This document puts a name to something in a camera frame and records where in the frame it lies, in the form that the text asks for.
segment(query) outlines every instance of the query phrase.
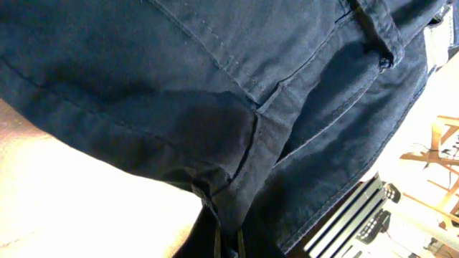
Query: floor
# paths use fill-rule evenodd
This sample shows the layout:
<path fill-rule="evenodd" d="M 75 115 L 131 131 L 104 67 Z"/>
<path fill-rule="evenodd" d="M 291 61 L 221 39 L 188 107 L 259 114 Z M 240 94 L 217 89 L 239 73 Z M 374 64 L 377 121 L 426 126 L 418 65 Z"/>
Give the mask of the floor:
<path fill-rule="evenodd" d="M 378 171 L 402 191 L 438 200 L 442 193 L 425 179 L 448 186 L 448 173 L 398 157 L 430 145 L 436 115 L 459 117 L 458 70 L 459 56 L 435 75 L 367 177 Z M 186 239 L 201 208 L 194 195 L 79 153 L 3 102 L 0 117 L 0 257 L 170 257 Z M 400 205 L 425 223 L 441 219 L 410 200 Z M 429 236 L 416 227 L 393 219 L 389 233 L 363 257 L 428 257 L 422 246 Z"/>

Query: navy blue pants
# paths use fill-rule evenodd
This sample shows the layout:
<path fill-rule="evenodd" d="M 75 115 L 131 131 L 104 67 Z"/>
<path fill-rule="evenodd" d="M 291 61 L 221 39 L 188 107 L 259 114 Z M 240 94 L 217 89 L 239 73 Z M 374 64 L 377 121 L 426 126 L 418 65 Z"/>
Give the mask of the navy blue pants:
<path fill-rule="evenodd" d="M 193 191 L 229 239 L 256 217 L 285 253 L 421 94 L 421 31 L 444 4 L 3 0 L 0 97 L 73 148 Z"/>

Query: belt loop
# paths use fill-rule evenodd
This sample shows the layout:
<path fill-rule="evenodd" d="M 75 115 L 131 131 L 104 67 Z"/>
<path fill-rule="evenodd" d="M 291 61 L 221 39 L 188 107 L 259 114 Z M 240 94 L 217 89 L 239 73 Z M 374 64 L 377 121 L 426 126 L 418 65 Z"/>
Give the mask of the belt loop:
<path fill-rule="evenodd" d="M 404 57 L 404 42 L 384 0 L 356 0 L 362 11 L 370 18 L 377 36 L 388 55 L 380 62 L 382 70 L 398 65 Z"/>

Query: stitching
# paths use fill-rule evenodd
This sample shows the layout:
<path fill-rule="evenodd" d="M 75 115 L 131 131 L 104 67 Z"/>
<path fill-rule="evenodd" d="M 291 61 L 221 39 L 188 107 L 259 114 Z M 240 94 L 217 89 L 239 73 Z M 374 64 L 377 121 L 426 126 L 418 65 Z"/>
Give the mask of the stitching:
<path fill-rule="evenodd" d="M 380 17 L 380 15 L 376 11 L 370 8 L 370 5 L 368 4 L 367 0 L 363 0 L 363 4 L 364 4 L 365 9 L 367 9 L 367 12 L 373 14 L 376 17 L 376 19 L 374 20 L 374 22 L 376 23 L 375 29 L 377 30 L 378 34 L 385 37 L 384 39 L 385 41 L 390 43 L 390 45 L 388 45 L 387 47 L 392 48 L 392 50 L 389 50 L 389 51 L 391 52 L 393 51 L 395 53 L 394 57 L 398 57 L 398 55 L 400 55 L 399 48 L 400 46 L 403 46 L 403 44 L 401 44 L 399 35 L 396 32 L 394 32 L 394 30 L 396 29 L 395 24 L 392 21 L 392 17 L 389 17 L 389 12 L 387 10 L 387 7 L 385 6 L 385 3 L 384 2 L 381 3 L 381 5 L 383 6 L 385 10 L 385 14 L 383 17 Z M 383 26 L 381 21 L 389 22 L 389 26 L 388 27 Z"/>
<path fill-rule="evenodd" d="M 323 210 L 324 210 L 324 207 L 325 206 L 328 206 L 330 204 L 330 202 L 332 201 L 332 199 L 334 199 L 335 197 L 337 197 L 338 195 L 342 194 L 343 192 L 345 192 L 346 188 L 348 188 L 349 185 L 351 185 L 351 182 L 364 170 L 367 169 L 367 167 L 369 166 L 370 163 L 372 163 L 374 160 L 376 160 L 376 156 L 379 155 L 382 151 L 382 149 L 385 147 L 386 143 L 389 141 L 389 138 L 391 138 L 393 135 L 394 135 L 394 132 L 396 130 L 398 130 L 398 128 L 400 127 L 400 124 L 402 122 L 402 120 L 404 119 L 404 117 L 406 116 L 406 114 L 408 113 L 408 111 L 410 111 L 410 108 L 412 107 L 412 105 L 414 104 L 414 102 L 416 101 L 416 99 L 422 94 L 423 90 L 425 88 L 425 85 L 424 87 L 422 87 L 417 93 L 416 95 L 413 96 L 413 98 L 411 99 L 410 103 L 408 104 L 407 108 L 404 110 L 402 116 L 400 117 L 400 119 L 397 121 L 397 124 L 396 126 L 394 126 L 394 128 L 390 131 L 390 133 L 387 135 L 387 137 L 384 139 L 384 142 L 381 144 L 381 147 L 379 147 L 379 149 L 375 152 L 375 154 L 365 163 L 364 167 L 359 170 L 358 172 L 356 172 L 349 180 L 348 180 L 348 183 L 344 184 L 344 186 L 341 188 L 341 190 L 338 191 L 338 193 L 336 193 L 335 195 L 333 195 L 332 197 L 330 197 L 320 208 L 319 210 L 317 210 L 301 227 L 299 230 L 297 230 L 295 233 L 293 233 L 286 241 L 284 241 L 283 244 L 281 244 L 281 249 L 285 249 L 285 246 L 286 245 L 291 245 L 291 241 L 292 241 L 292 238 L 294 238 L 295 236 L 298 235 L 298 233 L 300 231 L 303 231 L 303 228 L 306 227 L 306 224 L 308 224 L 312 219 L 315 219 L 316 216 L 321 213 Z"/>
<path fill-rule="evenodd" d="M 311 64 L 313 63 L 314 60 L 316 60 L 317 56 L 322 53 L 322 51 L 325 49 L 325 46 L 327 46 L 328 42 L 334 38 L 334 36 L 336 36 L 336 32 L 342 28 L 344 25 L 348 24 L 352 18 L 354 18 L 354 15 L 355 13 L 351 14 L 348 18 L 346 18 L 345 21 L 343 21 L 343 23 L 341 23 L 340 25 L 338 25 L 337 27 L 333 28 L 333 31 L 330 32 L 330 34 L 324 39 L 324 41 L 321 43 L 321 45 L 318 47 L 318 49 L 313 53 L 313 55 L 311 57 L 309 57 L 309 59 L 304 62 L 295 72 L 293 72 L 293 74 L 291 74 L 289 77 L 285 78 L 283 81 L 285 80 L 288 80 L 289 78 L 291 78 L 290 82 L 286 83 L 285 85 L 282 85 L 282 81 L 280 82 L 280 88 L 278 89 L 278 93 L 276 95 L 276 97 L 278 97 L 282 91 L 284 91 L 285 89 L 287 89 L 288 87 L 290 87 L 300 76 L 300 73 L 305 70 L 306 68 L 308 68 L 309 66 L 311 66 Z M 259 113 L 260 115 L 264 116 L 264 114 L 268 111 L 269 109 L 269 106 L 273 103 L 274 101 L 271 101 L 269 102 L 269 105 L 267 107 L 265 107 L 263 109 L 263 111 L 261 113 Z"/>
<path fill-rule="evenodd" d="M 167 10 L 166 8 L 164 8 L 164 6 L 162 6 L 159 2 L 157 2 L 157 0 L 147 0 L 147 2 L 151 5 L 153 5 L 155 8 L 157 8 L 161 13 L 164 14 L 164 16 L 167 17 L 167 19 L 169 19 L 169 21 L 171 21 L 173 24 L 175 24 L 180 30 L 182 30 L 183 33 L 185 33 L 186 35 L 188 35 L 194 42 L 197 43 L 197 45 L 203 49 L 207 54 L 209 54 L 209 58 L 212 60 L 212 62 L 214 63 L 214 65 L 219 69 L 219 70 L 222 70 L 224 71 L 224 73 L 229 77 L 229 79 L 235 83 L 237 86 L 239 86 L 240 89 L 242 89 L 246 96 L 248 98 L 250 98 L 251 101 L 253 101 L 254 103 L 258 103 L 258 101 L 256 101 L 255 99 L 253 99 L 252 95 L 244 88 L 244 87 L 241 87 L 239 82 L 236 81 L 236 79 L 228 72 L 228 70 L 223 67 L 222 65 L 220 65 L 220 63 L 218 62 L 218 60 L 214 57 L 214 55 L 204 46 L 204 44 L 199 40 L 198 36 L 196 36 L 195 34 L 193 34 L 193 32 L 191 32 L 190 30 L 188 30 L 169 10 Z"/>
<path fill-rule="evenodd" d="M 29 85 L 37 88 L 38 90 L 43 90 L 51 95 L 54 95 L 56 97 L 58 97 L 61 101 L 64 101 L 64 102 L 67 102 L 71 105 L 73 105 L 74 107 L 80 109 L 81 111 L 83 111 L 84 113 L 86 114 L 91 114 L 91 115 L 94 115 L 94 116 L 97 116 L 101 119 L 104 119 L 106 120 L 107 122 L 109 123 L 112 123 L 114 125 L 117 125 L 121 128 L 125 128 L 133 133 L 143 133 L 143 134 L 146 134 L 146 135 L 151 135 L 153 136 L 156 140 L 159 140 L 159 141 L 162 141 L 164 142 L 164 144 L 166 144 L 167 146 L 170 146 L 171 148 L 173 148 L 176 152 L 178 152 L 178 148 L 173 144 L 173 143 L 170 143 L 168 142 L 167 140 L 155 135 L 153 132 L 150 132 L 150 131 L 147 131 L 147 130 L 141 130 L 140 128 L 135 128 L 133 127 L 132 125 L 130 125 L 129 123 L 126 123 L 125 121 L 121 120 L 121 119 L 117 119 L 115 117 L 113 117 L 112 115 L 109 115 L 107 113 L 104 113 L 104 112 L 94 112 L 93 110 L 89 110 L 89 109 L 86 109 L 80 105 L 78 105 L 77 103 L 67 99 L 66 97 L 62 96 L 61 94 L 57 93 L 57 92 L 53 92 L 51 91 L 51 89 L 46 89 L 46 88 L 43 88 L 43 87 L 40 87 L 38 83 L 36 83 L 34 80 L 32 80 L 31 78 L 28 78 L 27 76 L 23 75 L 17 68 L 13 67 L 11 64 L 9 64 L 9 62 L 4 58 L 4 57 L 0 57 L 0 60 L 5 64 L 5 66 L 7 68 L 9 68 L 11 71 L 13 71 L 19 78 L 23 79 L 24 81 L 28 82 Z M 207 161 L 202 161 L 200 160 L 199 158 L 195 158 L 195 157 L 190 157 L 190 158 L 193 158 L 193 160 L 195 161 L 199 161 L 200 163 L 203 163 L 204 165 L 213 165 Z"/>
<path fill-rule="evenodd" d="M 378 78 L 378 75 L 374 78 L 371 78 L 369 80 L 367 80 L 365 83 L 364 83 L 364 86 L 358 90 L 357 92 L 355 92 L 350 98 L 348 98 L 345 102 L 343 102 L 343 104 L 341 104 L 339 107 L 337 107 L 335 110 L 333 110 L 333 112 L 330 114 L 330 115 L 327 115 L 327 118 L 329 117 L 333 117 L 336 113 L 340 112 L 342 107 L 349 104 L 351 102 L 351 100 L 357 96 L 359 93 L 363 92 L 366 88 L 366 86 L 370 83 L 373 84 L 373 82 L 376 80 L 376 78 Z M 287 156 L 285 156 L 283 159 L 281 159 L 280 161 L 278 161 L 273 169 L 278 166 L 279 164 L 281 164 L 283 161 L 285 161 L 287 158 L 289 158 L 290 156 L 294 155 L 297 151 L 299 151 L 301 148 L 303 148 L 305 145 L 307 145 L 308 143 L 310 143 L 315 137 L 317 137 L 318 135 L 320 135 L 324 130 L 326 130 L 327 128 L 329 128 L 331 126 L 332 123 L 328 122 L 328 125 L 326 125 L 327 123 L 326 122 L 322 122 L 321 123 L 321 126 L 319 126 L 320 129 L 315 135 L 313 135 L 312 137 L 310 137 L 305 143 L 301 144 L 299 147 L 297 147 L 295 150 L 293 150 L 291 153 L 289 153 Z"/>
<path fill-rule="evenodd" d="M 182 4 L 206 27 L 207 30 L 209 30 L 210 34 L 220 43 L 220 46 L 222 46 L 223 48 L 223 51 L 224 53 L 229 56 L 229 60 L 228 62 L 226 63 L 226 65 L 223 67 L 223 69 L 227 69 L 233 62 L 234 59 L 234 55 L 230 54 L 229 51 L 227 50 L 226 48 L 226 45 L 225 43 L 220 39 L 220 37 L 214 32 L 214 30 L 208 25 L 208 23 L 203 20 L 203 18 L 200 17 L 200 15 L 198 15 L 198 13 L 196 13 L 195 10 L 193 10 L 190 5 L 186 2 L 182 2 Z M 240 66 L 239 66 L 239 62 L 236 60 L 235 61 L 235 64 L 241 69 L 242 73 L 244 73 L 245 75 L 248 76 L 248 79 L 253 82 L 256 86 L 260 87 L 259 86 L 259 83 L 257 80 L 254 80 L 251 78 L 251 76 L 249 75 L 249 73 L 242 69 Z"/>
<path fill-rule="evenodd" d="M 255 127 L 253 128 L 253 137 L 252 137 L 252 142 L 250 144 L 250 146 L 248 146 L 246 148 L 246 151 L 248 151 L 247 153 L 247 156 L 245 158 L 245 162 L 243 164 L 241 164 L 241 167 L 238 168 L 236 170 L 236 172 L 232 175 L 232 176 L 229 176 L 228 177 L 228 182 L 227 184 L 225 184 L 224 186 L 218 188 L 217 190 L 215 190 L 212 195 L 211 195 L 211 198 L 214 198 L 215 196 L 219 195 L 220 193 L 222 193 L 226 188 L 229 188 L 233 183 L 235 183 L 235 179 L 236 177 L 238 177 L 239 175 L 242 175 L 244 174 L 245 172 L 242 172 L 244 170 L 244 167 L 246 166 L 247 163 L 251 162 L 251 160 L 253 159 L 252 157 L 254 156 L 254 149 L 257 148 L 257 145 L 255 145 L 257 142 L 258 142 L 258 139 L 261 137 L 261 126 L 262 125 L 262 119 L 261 118 L 257 118 L 257 122 L 256 122 L 256 125 Z M 239 185 L 240 185 L 240 182 L 236 182 L 236 189 L 234 191 L 228 191 L 231 198 L 233 198 L 235 195 L 236 195 L 236 191 L 239 189 Z"/>

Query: seam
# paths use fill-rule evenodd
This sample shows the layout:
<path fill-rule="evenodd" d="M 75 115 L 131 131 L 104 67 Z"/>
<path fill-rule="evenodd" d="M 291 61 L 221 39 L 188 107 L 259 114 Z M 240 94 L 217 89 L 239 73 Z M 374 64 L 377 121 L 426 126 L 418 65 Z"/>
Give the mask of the seam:
<path fill-rule="evenodd" d="M 322 53 L 322 51 L 325 49 L 325 46 L 327 46 L 328 42 L 336 36 L 336 32 L 340 28 L 342 28 L 344 25 L 348 24 L 352 20 L 354 15 L 355 14 L 351 14 L 340 25 L 338 25 L 337 27 L 333 28 L 333 30 L 330 32 L 330 34 L 328 34 L 328 36 L 324 39 L 324 41 L 321 43 L 321 45 L 315 50 L 315 52 L 311 55 L 311 57 L 309 57 L 309 59 L 306 62 L 304 62 L 297 70 L 295 70 L 295 72 L 293 72 L 293 74 L 291 74 L 290 76 L 286 77 L 285 79 L 283 79 L 282 81 L 280 81 L 278 83 L 278 84 L 280 84 L 280 87 L 276 90 L 275 93 L 273 93 L 273 95 L 271 95 L 271 97 L 275 96 L 277 98 L 281 94 L 282 91 L 284 91 L 285 89 L 290 87 L 298 79 L 298 77 L 300 76 L 300 73 L 302 71 L 306 70 L 309 66 L 311 66 L 313 61 L 316 60 L 317 56 L 320 53 Z M 290 79 L 289 82 L 287 82 L 284 85 L 282 84 L 282 82 L 285 82 L 286 80 L 289 80 L 289 79 Z M 262 109 L 262 112 L 258 112 L 258 114 L 260 114 L 261 116 L 265 117 L 265 113 L 269 110 L 269 106 L 273 102 L 274 102 L 274 100 L 270 101 L 268 103 L 269 105 L 267 107 L 264 107 Z"/>
<path fill-rule="evenodd" d="M 349 103 L 351 102 L 351 100 L 352 100 L 355 96 L 357 96 L 359 93 L 363 92 L 363 91 L 366 89 L 366 86 L 367 86 L 367 85 L 369 85 L 370 83 L 373 84 L 373 82 L 376 80 L 376 78 L 378 78 L 378 75 L 377 75 L 376 77 L 373 77 L 373 78 L 367 80 L 367 81 L 364 83 L 364 86 L 363 86 L 360 90 L 358 90 L 357 92 L 355 92 L 350 98 L 348 98 L 345 102 L 343 102 L 343 104 L 341 104 L 339 107 L 337 107 L 335 110 L 333 110 L 332 113 L 331 113 L 330 115 L 327 115 L 327 118 L 333 117 L 336 113 L 340 112 L 340 111 L 342 110 L 342 107 L 343 107 L 343 106 L 349 104 Z M 281 159 L 280 161 L 278 161 L 278 162 L 274 165 L 273 169 L 274 169 L 277 165 L 279 165 L 279 164 L 281 164 L 283 161 L 285 161 L 287 158 L 289 158 L 290 156 L 292 156 L 294 153 L 296 153 L 297 151 L 299 151 L 301 148 L 304 148 L 304 146 L 306 146 L 306 145 L 307 145 L 308 143 L 310 143 L 315 137 L 317 137 L 318 135 L 320 135 L 324 130 L 326 130 L 327 128 L 329 128 L 329 127 L 332 125 L 332 123 L 328 123 L 328 125 L 326 125 L 326 124 L 327 124 L 327 123 L 322 122 L 322 123 L 321 123 L 321 126 L 320 126 L 321 129 L 319 129 L 319 131 L 318 131 L 315 135 L 313 135 L 312 137 L 310 137 L 307 141 L 305 141 L 305 143 L 301 144 L 299 147 L 297 147 L 295 150 L 293 150 L 291 153 L 289 153 L 286 157 L 284 157 L 283 159 Z"/>
<path fill-rule="evenodd" d="M 191 32 L 189 29 L 187 29 L 178 19 L 177 17 L 174 16 L 168 9 L 166 9 L 161 3 L 159 3 L 157 0 L 147 0 L 148 3 L 150 3 L 152 6 L 154 6 L 156 9 L 158 9 L 164 16 L 169 19 L 170 22 L 175 24 L 185 35 L 188 35 L 197 45 L 203 49 L 208 55 L 209 58 L 212 60 L 214 65 L 219 69 L 224 71 L 224 73 L 229 77 L 229 79 L 235 83 L 242 91 L 245 92 L 246 96 L 250 98 L 251 101 L 254 103 L 258 103 L 255 99 L 253 99 L 252 95 L 244 88 L 241 87 L 238 81 L 228 72 L 228 70 L 223 67 L 217 60 L 217 58 L 205 47 L 204 43 L 201 42 L 201 40 L 198 38 L 197 35 L 195 35 L 193 32 Z"/>
<path fill-rule="evenodd" d="M 400 36 L 398 35 L 397 32 L 394 32 L 392 34 L 395 34 L 393 37 L 391 37 L 389 34 L 390 33 L 390 28 L 392 28 L 392 31 L 397 29 L 394 22 L 392 21 L 392 17 L 390 16 L 390 13 L 389 13 L 389 10 L 387 10 L 387 6 L 386 4 L 384 3 L 384 1 L 380 4 L 383 8 L 384 8 L 384 16 L 383 17 L 380 17 L 380 15 L 376 12 L 376 11 L 373 11 L 370 7 L 370 5 L 368 4 L 368 1 L 367 0 L 362 0 L 363 4 L 365 5 L 365 8 L 367 9 L 368 13 L 372 13 L 376 19 L 374 20 L 374 22 L 376 23 L 374 26 L 375 26 L 375 29 L 377 30 L 378 34 L 382 35 L 385 37 L 384 39 L 384 43 L 387 45 L 387 43 L 389 43 L 390 45 L 387 45 L 387 48 L 389 48 L 389 51 L 391 52 L 392 50 L 395 50 L 396 53 L 392 53 L 394 54 L 394 57 L 397 57 L 399 58 L 399 55 L 400 55 L 400 47 L 403 47 L 403 43 L 401 42 L 400 40 Z M 382 22 L 381 21 L 387 21 L 389 22 L 389 27 L 384 27 L 382 26 Z"/>
<path fill-rule="evenodd" d="M 237 170 L 235 171 L 235 173 L 231 176 L 228 176 L 228 180 L 227 180 L 227 183 L 218 188 L 217 190 L 215 190 L 212 194 L 211 194 L 211 198 L 217 196 L 218 194 L 220 194 L 221 192 L 223 192 L 223 190 L 225 190 L 226 188 L 228 188 L 233 182 L 234 180 L 236 179 L 236 177 L 238 177 L 244 167 L 244 165 L 246 164 L 246 162 L 248 160 L 250 160 L 250 158 L 253 156 L 252 153 L 252 149 L 254 148 L 254 145 L 256 142 L 258 142 L 258 139 L 260 138 L 261 136 L 261 130 L 259 129 L 259 126 L 261 127 L 261 124 L 262 124 L 262 120 L 260 118 L 258 118 L 256 116 L 256 113 L 254 113 L 254 118 L 256 119 L 256 122 L 255 122 L 255 126 L 253 128 L 253 131 L 252 131 L 252 136 L 250 138 L 250 144 L 248 145 L 248 147 L 246 147 L 245 149 L 245 153 L 240 161 L 240 164 L 239 166 L 237 167 Z"/>
<path fill-rule="evenodd" d="M 186 26 L 181 22 L 179 21 L 179 19 L 173 15 L 163 4 L 161 4 L 158 0 L 148 0 L 148 1 L 155 1 L 158 5 L 160 5 L 162 7 L 162 9 L 164 9 L 164 11 L 167 11 L 168 13 L 171 14 L 171 16 L 176 20 L 176 23 L 179 23 L 181 26 L 181 29 L 182 28 L 186 28 Z M 219 68 L 220 69 L 223 69 L 226 73 L 229 73 L 229 71 L 227 71 L 227 69 L 229 68 L 229 66 L 233 63 L 237 65 L 237 67 L 240 68 L 241 72 L 244 74 L 244 75 L 247 75 L 247 78 L 253 82 L 257 87 L 261 87 L 259 82 L 257 80 L 254 80 L 251 78 L 251 76 L 249 75 L 248 71 L 247 70 L 244 70 L 241 66 L 239 66 L 239 62 L 235 59 L 235 56 L 230 54 L 230 52 L 228 51 L 227 47 L 226 47 L 226 44 L 221 40 L 221 38 L 214 32 L 214 30 L 210 27 L 209 23 L 206 22 L 205 20 L 203 20 L 203 18 L 200 17 L 200 15 L 198 15 L 198 13 L 192 9 L 190 7 L 190 5 L 186 2 L 182 2 L 182 4 L 204 25 L 204 27 L 210 32 L 210 34 L 217 40 L 217 42 L 219 43 L 219 45 L 223 48 L 223 51 L 224 53 L 229 57 L 229 60 L 227 61 L 227 63 L 223 66 L 223 65 L 220 65 Z"/>
<path fill-rule="evenodd" d="M 178 150 L 178 148 L 173 144 L 173 143 L 170 143 L 169 141 L 155 135 L 153 132 L 151 131 L 147 131 L 147 130 L 141 130 L 139 128 L 135 128 L 133 127 L 132 125 L 124 122 L 123 120 L 121 119 L 117 119 L 117 118 L 114 118 L 113 116 L 107 114 L 107 113 L 104 113 L 104 112 L 94 112 L 93 110 L 89 110 L 87 108 L 84 108 L 80 105 L 78 105 L 77 103 L 67 99 L 66 97 L 62 96 L 61 94 L 57 93 L 57 92 L 53 92 L 52 90 L 50 89 L 45 89 L 43 87 L 40 87 L 38 83 L 36 83 L 34 80 L 32 80 L 31 78 L 28 78 L 27 76 L 23 75 L 17 68 L 13 67 L 11 64 L 9 64 L 9 62 L 4 58 L 4 57 L 0 57 L 0 60 L 5 64 L 5 66 L 7 68 L 9 68 L 11 71 L 13 71 L 19 78 L 23 79 L 24 81 L 28 82 L 31 86 L 37 88 L 38 90 L 43 90 L 45 92 L 47 92 L 48 94 L 51 94 L 51 95 L 54 95 L 56 96 L 59 100 L 63 101 L 63 102 L 67 102 L 69 104 L 71 104 L 72 106 L 80 109 L 82 112 L 84 112 L 86 115 L 87 114 L 90 114 L 90 115 L 94 115 L 96 117 L 99 117 L 103 120 L 105 120 L 106 122 L 109 122 L 111 124 L 114 124 L 114 125 L 117 125 L 121 128 L 125 128 L 126 130 L 129 130 L 133 133 L 140 133 L 140 134 L 146 134 L 146 135 L 151 135 L 153 136 L 156 140 L 159 140 L 161 142 L 163 142 L 164 144 L 168 145 L 169 147 L 173 148 L 174 151 L 182 154 L 182 155 L 185 155 L 186 157 L 188 158 L 192 158 L 193 160 L 195 161 L 199 161 L 200 163 L 203 163 L 204 165 L 214 165 L 212 163 L 209 163 L 207 161 L 203 161 L 199 158 L 195 158 L 195 157 L 191 157 L 191 156 L 188 156 L 184 153 L 181 153 Z"/>
<path fill-rule="evenodd" d="M 235 59 L 235 56 L 232 55 L 232 54 L 230 54 L 230 52 L 229 52 L 229 51 L 227 50 L 227 48 L 226 48 L 226 44 L 220 39 L 220 37 L 219 37 L 219 36 L 214 32 L 214 30 L 209 26 L 208 22 L 206 22 L 205 20 L 203 20 L 203 18 L 201 18 L 200 15 L 198 15 L 198 13 L 197 13 L 194 9 L 192 9 L 188 3 L 182 2 L 182 4 L 183 4 L 191 13 L 193 13 L 193 15 L 194 15 L 194 16 L 195 16 L 195 17 L 196 17 L 205 27 L 206 27 L 206 29 L 209 30 L 210 34 L 220 43 L 220 46 L 222 46 L 222 48 L 223 48 L 225 54 L 229 57 L 229 60 L 228 60 L 227 63 L 225 64 L 224 68 L 227 69 L 227 68 L 232 64 L 233 61 L 235 61 L 235 64 L 236 64 L 238 67 L 240 67 L 240 66 L 239 66 L 239 62 Z M 245 75 L 248 76 L 248 79 L 249 79 L 251 82 L 253 82 L 256 86 L 260 87 L 258 81 L 252 79 L 251 76 L 249 75 L 249 73 L 248 73 L 246 70 L 244 70 L 244 69 L 241 68 L 241 71 L 242 71 Z"/>
<path fill-rule="evenodd" d="M 259 119 L 257 123 L 260 124 L 260 127 L 258 128 L 258 125 L 257 125 L 257 127 L 255 128 L 255 132 L 254 132 L 255 134 L 254 134 L 254 138 L 253 138 L 253 141 L 252 141 L 252 145 L 250 146 L 250 149 L 247 149 L 247 151 L 248 151 L 249 153 L 247 154 L 247 157 L 246 157 L 244 163 L 241 162 L 240 168 L 237 169 L 237 171 L 236 171 L 236 173 L 234 174 L 234 176 L 233 176 L 232 178 L 230 177 L 229 182 L 228 182 L 226 185 L 222 186 L 222 187 L 219 188 L 217 191 L 215 191 L 215 192 L 212 194 L 211 198 L 214 198 L 214 197 L 217 196 L 218 194 L 222 193 L 223 190 L 225 190 L 226 188 L 229 188 L 229 187 L 235 182 L 236 177 L 240 176 L 241 174 L 246 173 L 246 171 L 245 171 L 245 172 L 242 172 L 242 171 L 243 171 L 243 168 L 244 168 L 245 164 L 247 164 L 247 161 L 249 162 L 250 160 L 253 159 L 253 156 L 254 156 L 253 149 L 254 149 L 254 147 L 255 147 L 255 143 L 258 142 L 259 138 L 261 137 L 261 132 L 262 132 L 262 131 L 261 131 L 261 125 L 262 125 L 261 119 Z M 237 182 L 236 185 L 235 185 L 234 191 L 228 191 L 229 196 L 230 196 L 231 198 L 234 198 L 234 197 L 236 196 L 236 192 L 238 191 L 239 188 L 240 188 L 240 182 Z"/>
<path fill-rule="evenodd" d="M 347 25 L 352 18 L 354 18 L 355 14 L 351 14 L 349 18 L 347 18 L 345 21 L 343 21 L 342 24 L 338 25 L 337 27 L 333 28 L 333 31 L 327 36 L 327 38 L 322 42 L 321 46 L 313 53 L 313 55 L 305 62 L 303 63 L 295 72 L 290 77 L 287 77 L 285 80 L 290 79 L 290 82 L 286 83 L 280 88 L 280 91 L 288 88 L 293 82 L 295 82 L 298 77 L 300 76 L 301 71 L 305 70 L 308 68 L 314 60 L 316 60 L 317 56 L 322 53 L 322 51 L 325 49 L 325 46 L 327 46 L 327 43 L 330 41 L 330 39 L 334 38 L 336 36 L 337 31 L 342 28 L 344 25 Z"/>
<path fill-rule="evenodd" d="M 284 241 L 284 243 L 281 244 L 281 249 L 284 250 L 286 245 L 291 245 L 292 238 L 296 237 L 300 231 L 303 231 L 303 228 L 308 224 L 311 220 L 315 219 L 319 213 L 322 213 L 324 210 L 325 206 L 328 206 L 333 199 L 335 199 L 338 195 L 341 195 L 343 192 L 346 191 L 346 188 L 348 188 L 349 185 L 351 185 L 351 182 L 364 170 L 368 169 L 367 167 L 369 166 L 370 163 L 375 161 L 377 159 L 377 156 L 381 153 L 382 149 L 386 146 L 386 143 L 389 141 L 389 139 L 394 135 L 394 132 L 399 129 L 402 120 L 405 118 L 406 114 L 411 110 L 412 105 L 414 102 L 417 100 L 417 98 L 422 94 L 424 91 L 424 87 L 422 87 L 411 99 L 411 101 L 408 103 L 407 108 L 404 110 L 403 114 L 400 116 L 400 119 L 397 121 L 396 126 L 390 131 L 390 133 L 387 135 L 387 137 L 384 139 L 384 142 L 381 144 L 381 147 L 375 152 L 375 154 L 364 164 L 363 168 L 360 169 L 358 172 L 356 172 L 349 180 L 348 183 L 345 183 L 344 186 L 339 190 L 336 194 L 334 194 L 332 197 L 330 197 L 303 225 L 300 227 L 299 230 L 297 230 L 295 233 L 291 234 L 291 236 Z"/>

